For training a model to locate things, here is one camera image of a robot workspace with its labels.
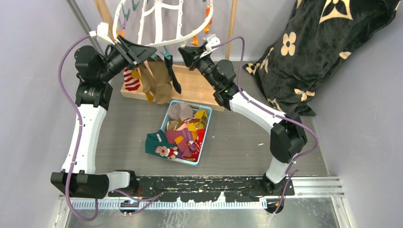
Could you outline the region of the red white striped santa sock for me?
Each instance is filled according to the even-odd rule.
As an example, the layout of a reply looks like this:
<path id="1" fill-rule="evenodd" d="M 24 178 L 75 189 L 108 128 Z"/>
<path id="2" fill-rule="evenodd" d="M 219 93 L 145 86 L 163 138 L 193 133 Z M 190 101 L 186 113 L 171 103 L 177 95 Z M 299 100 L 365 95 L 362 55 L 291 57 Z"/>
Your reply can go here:
<path id="1" fill-rule="evenodd" d="M 136 91 L 141 85 L 140 74 L 137 69 L 125 68 L 123 71 L 124 88 L 128 91 Z"/>

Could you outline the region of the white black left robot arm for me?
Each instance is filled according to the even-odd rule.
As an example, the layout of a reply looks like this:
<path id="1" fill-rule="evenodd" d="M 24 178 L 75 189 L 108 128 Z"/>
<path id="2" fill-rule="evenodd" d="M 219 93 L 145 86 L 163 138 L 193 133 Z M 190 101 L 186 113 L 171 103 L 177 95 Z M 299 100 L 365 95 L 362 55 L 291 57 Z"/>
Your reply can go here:
<path id="1" fill-rule="evenodd" d="M 96 173 L 96 148 L 113 92 L 110 80 L 124 69 L 138 68 L 156 51 L 155 47 L 122 36 L 104 53 L 91 45 L 80 46 L 79 41 L 67 50 L 74 54 L 79 80 L 75 97 L 67 98 L 76 113 L 75 127 L 66 160 L 50 177 L 66 197 L 103 199 L 112 192 L 121 191 L 127 196 L 138 192 L 139 182 L 132 170 Z"/>

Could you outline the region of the black sock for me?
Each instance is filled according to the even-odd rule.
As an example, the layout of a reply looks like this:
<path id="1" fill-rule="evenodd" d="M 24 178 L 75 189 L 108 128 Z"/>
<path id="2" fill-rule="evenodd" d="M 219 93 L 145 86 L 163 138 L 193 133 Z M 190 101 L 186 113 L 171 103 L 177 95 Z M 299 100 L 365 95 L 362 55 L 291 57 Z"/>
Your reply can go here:
<path id="1" fill-rule="evenodd" d="M 173 70 L 173 60 L 171 58 L 164 57 L 164 63 L 165 63 L 165 66 L 166 66 L 166 68 L 168 70 L 168 75 L 171 77 L 172 84 L 173 84 L 173 87 L 174 87 L 175 91 L 177 93 L 181 94 L 182 93 L 182 87 L 181 87 L 180 83 L 178 82 L 178 80 L 176 78 L 176 75 L 175 75 L 175 72 Z"/>

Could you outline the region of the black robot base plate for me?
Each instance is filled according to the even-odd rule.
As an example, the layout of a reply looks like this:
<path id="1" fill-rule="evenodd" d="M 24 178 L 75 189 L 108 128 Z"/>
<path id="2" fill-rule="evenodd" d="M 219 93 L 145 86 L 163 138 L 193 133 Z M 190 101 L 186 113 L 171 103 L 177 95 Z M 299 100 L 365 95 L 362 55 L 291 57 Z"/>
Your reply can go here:
<path id="1" fill-rule="evenodd" d="M 266 211 L 281 212 L 287 196 L 295 195 L 293 182 L 285 178 L 270 184 L 258 176 L 141 176 L 133 187 L 109 192 L 109 197 L 151 199 L 157 203 L 213 204 L 223 197 L 224 204 L 262 202 Z"/>

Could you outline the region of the mustard yellow sock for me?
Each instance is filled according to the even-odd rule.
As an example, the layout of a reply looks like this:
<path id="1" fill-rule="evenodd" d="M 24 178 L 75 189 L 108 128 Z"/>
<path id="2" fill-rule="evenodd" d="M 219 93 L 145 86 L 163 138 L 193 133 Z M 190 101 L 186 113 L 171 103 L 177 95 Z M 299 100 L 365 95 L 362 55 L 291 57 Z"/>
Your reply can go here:
<path id="1" fill-rule="evenodd" d="M 140 82 L 141 82 L 141 87 L 143 88 L 142 79 L 141 79 L 141 74 L 140 74 Z M 144 94 L 145 94 L 146 100 L 147 100 L 148 102 L 152 103 L 152 102 L 154 101 L 154 95 L 152 95 L 151 93 L 144 93 Z"/>

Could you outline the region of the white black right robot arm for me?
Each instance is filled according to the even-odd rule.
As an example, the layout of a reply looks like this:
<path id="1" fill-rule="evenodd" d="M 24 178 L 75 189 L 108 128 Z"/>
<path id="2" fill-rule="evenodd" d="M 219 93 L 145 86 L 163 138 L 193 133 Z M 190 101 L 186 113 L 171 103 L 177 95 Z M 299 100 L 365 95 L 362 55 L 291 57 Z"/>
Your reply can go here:
<path id="1" fill-rule="evenodd" d="M 307 143 L 300 116 L 274 110 L 248 95 L 234 81 L 233 63 L 225 59 L 214 63 L 204 46 L 184 46 L 178 51 L 186 67 L 198 70 L 212 86 L 218 105 L 247 117 L 269 133 L 272 160 L 261 184 L 269 195 L 279 193 L 285 186 L 288 166 Z"/>

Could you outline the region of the teal clothes peg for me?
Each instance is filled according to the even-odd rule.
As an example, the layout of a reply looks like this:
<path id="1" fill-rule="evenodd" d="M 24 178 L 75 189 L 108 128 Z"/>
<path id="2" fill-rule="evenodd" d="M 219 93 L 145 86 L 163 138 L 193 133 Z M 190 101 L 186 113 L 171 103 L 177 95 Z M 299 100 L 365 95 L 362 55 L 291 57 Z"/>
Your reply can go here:
<path id="1" fill-rule="evenodd" d="M 171 60 L 172 59 L 172 54 L 169 52 L 167 46 L 164 46 L 163 48 L 164 48 L 164 50 L 160 51 L 160 53 L 164 56 L 165 59 Z"/>
<path id="2" fill-rule="evenodd" d="M 151 55 L 151 59 L 152 59 L 153 61 L 158 61 L 159 56 L 154 53 L 154 54 Z"/>

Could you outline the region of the tan brown sock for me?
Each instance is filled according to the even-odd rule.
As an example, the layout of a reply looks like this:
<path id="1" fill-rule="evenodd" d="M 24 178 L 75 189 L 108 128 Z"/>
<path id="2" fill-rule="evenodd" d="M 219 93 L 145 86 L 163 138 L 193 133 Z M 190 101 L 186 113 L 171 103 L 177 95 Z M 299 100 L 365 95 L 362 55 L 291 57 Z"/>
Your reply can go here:
<path id="1" fill-rule="evenodd" d="M 165 62 L 161 59 L 154 60 L 150 58 L 148 60 L 148 66 L 156 83 L 156 91 L 154 94 L 156 103 L 159 105 L 169 103 L 172 99 L 173 86 Z"/>
<path id="2" fill-rule="evenodd" d="M 151 93 L 155 95 L 156 93 L 156 82 L 152 74 L 150 73 L 149 69 L 145 64 L 139 66 L 139 71 L 141 74 L 142 85 L 143 85 L 143 92 L 144 93 Z"/>

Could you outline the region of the white plastic sock hanger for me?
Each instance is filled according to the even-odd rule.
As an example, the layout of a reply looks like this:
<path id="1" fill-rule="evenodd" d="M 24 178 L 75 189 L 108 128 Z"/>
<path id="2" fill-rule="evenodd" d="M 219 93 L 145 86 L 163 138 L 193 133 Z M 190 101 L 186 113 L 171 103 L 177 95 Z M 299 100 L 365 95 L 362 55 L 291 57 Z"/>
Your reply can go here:
<path id="1" fill-rule="evenodd" d="M 183 1 L 183 6 L 184 6 L 185 3 L 186 4 L 189 3 L 187 0 L 182 0 L 182 1 Z M 130 13 L 135 12 L 136 10 L 138 10 L 138 11 L 140 11 L 140 16 L 138 18 L 138 23 L 139 24 L 136 25 L 136 28 L 138 28 L 138 32 L 139 32 L 141 9 L 142 9 L 143 6 L 145 6 L 146 9 L 150 9 L 154 4 L 154 0 L 152 1 L 151 5 L 148 4 L 148 2 L 149 1 L 147 1 L 147 0 L 137 0 L 137 1 L 133 0 L 133 1 L 131 1 L 132 7 L 130 9 L 128 9 L 128 10 L 123 9 L 123 13 L 120 14 L 120 16 L 119 16 L 119 23 L 118 23 L 119 29 L 125 30 L 125 28 L 123 27 L 124 22 L 128 21 L 128 19 L 130 17 Z M 203 2 L 206 5 L 206 9 L 207 9 L 207 0 L 204 0 Z M 184 18 L 183 10 L 184 10 L 184 7 L 182 9 L 182 28 L 183 28 L 183 25 L 187 23 L 186 19 Z M 178 12 L 175 11 L 175 10 L 162 9 L 163 40 L 175 39 L 175 37 L 176 37 L 176 29 L 177 29 L 177 16 L 178 16 Z M 207 14 L 204 16 L 204 19 L 201 22 L 201 24 L 205 21 L 206 16 L 207 16 Z M 199 26 L 197 26 L 197 27 L 195 27 L 193 29 L 190 29 L 190 28 L 186 29 L 185 33 L 183 33 L 183 31 L 181 29 L 181 34 L 185 36 L 185 35 L 189 34 L 190 32 L 192 32 L 193 30 L 195 30 L 196 28 L 198 28 Z M 202 29 L 202 31 L 200 33 L 204 33 L 206 29 L 207 29 L 207 27 Z M 144 45 L 144 46 L 150 46 L 151 43 L 155 42 L 155 18 L 154 18 L 154 14 L 148 15 L 144 20 L 144 31 L 143 31 L 143 38 L 142 38 L 141 42 L 138 42 L 138 32 L 137 32 L 137 41 L 135 41 L 136 44 Z"/>

